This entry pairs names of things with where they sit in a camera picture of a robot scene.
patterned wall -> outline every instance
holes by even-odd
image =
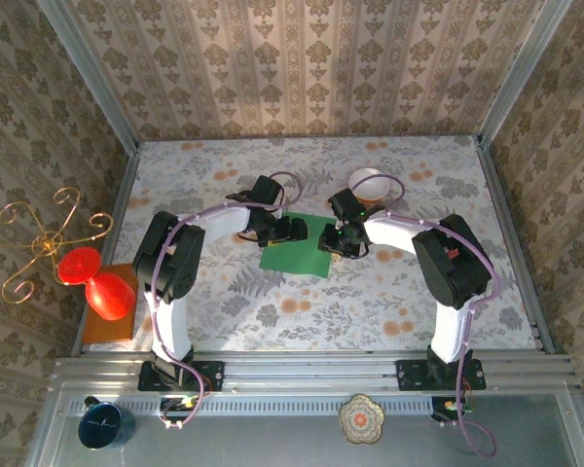
[[[0,1],[0,208],[27,199],[44,223],[64,212],[52,195],[77,185],[85,195],[67,235],[87,229],[90,211],[111,211],[126,157],[78,71],[35,2]],[[0,241],[33,238],[20,217],[0,225]],[[0,285],[30,259],[3,249]],[[0,466],[18,465],[30,443],[54,359],[71,350],[83,309],[82,291],[54,283],[49,264],[30,270],[33,299],[0,297]]]
[[[493,148],[548,325],[584,388],[584,0],[573,0]]]
[[[70,0],[141,140],[475,133],[542,0]]]

gold wire ornament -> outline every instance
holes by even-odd
[[[81,200],[80,190],[78,190],[75,187],[63,187],[55,193],[52,199],[54,204],[56,205],[69,205],[68,203],[73,204],[71,206],[71,209],[69,210],[69,214],[67,214],[67,217],[65,218],[64,222],[57,231],[47,231],[43,224],[41,223],[41,221],[39,220],[39,217],[35,213],[35,210],[26,201],[15,201],[10,204],[7,204],[6,206],[4,206],[4,208],[2,208],[2,210],[0,211],[1,224],[13,224],[14,221],[18,218],[18,212],[22,208],[24,208],[25,209],[24,212],[30,214],[40,232],[29,244],[15,245],[13,243],[0,243],[0,248],[7,247],[18,249],[30,249],[33,256],[32,260],[30,260],[30,262],[28,262],[26,266],[19,269],[15,274],[11,275],[2,284],[2,298],[5,302],[12,305],[18,305],[25,302],[32,296],[35,290],[35,286],[29,279],[22,280],[22,275],[27,270],[29,270],[32,267],[32,265],[34,265],[40,258],[47,257],[50,258],[50,260],[52,261],[52,267],[56,282],[62,285],[70,285],[67,284],[66,282],[63,282],[58,277],[58,250],[60,249],[60,247],[65,245],[74,245],[76,243],[84,243],[86,241],[94,241],[98,238],[105,236],[113,229],[113,226],[115,224],[113,218],[109,214],[106,214],[105,212],[98,212],[90,216],[89,225],[95,229],[100,230],[99,233],[84,238],[79,238],[77,240],[63,240],[63,231],[71,221],[74,212],[76,212],[76,208],[78,207],[78,204],[80,204],[80,200]]]

black bracket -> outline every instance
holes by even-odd
[[[223,362],[195,360],[190,362],[190,365],[204,377],[205,392],[221,392],[223,390],[225,380],[225,364]],[[199,383],[192,374],[181,373],[179,377],[182,382],[180,384],[178,377],[172,377],[169,373],[168,369],[161,369],[154,362],[143,362],[138,376],[138,390],[141,392],[199,392]]]
[[[465,355],[463,379],[472,390],[487,389],[483,364],[480,360],[471,358],[472,350]],[[396,377],[398,389],[401,391],[454,391],[456,390],[456,369],[458,362],[443,363],[432,351],[427,350],[426,360],[398,360],[396,362]]]

floral tablecloth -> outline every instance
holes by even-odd
[[[476,348],[533,348],[519,289],[469,136],[259,139],[144,143],[114,263],[131,263],[159,210],[189,214],[249,189],[260,174],[297,173],[305,184],[294,211],[332,216],[326,200],[350,174],[370,166],[401,177],[405,215],[438,220],[462,215],[491,257],[501,297],[478,311]],[[280,179],[293,196],[294,183]],[[205,248],[190,292],[188,329],[197,351],[422,349],[435,327],[435,303],[418,261],[371,246],[359,261],[334,258],[328,279],[259,269],[256,244],[228,237]],[[88,350],[151,347],[152,331],[139,298],[131,341]]]

red glass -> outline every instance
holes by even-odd
[[[136,294],[118,275],[99,272],[100,267],[97,250],[83,246],[65,255],[58,264],[58,277],[69,285],[86,284],[87,302],[103,319],[121,319],[134,309]]]

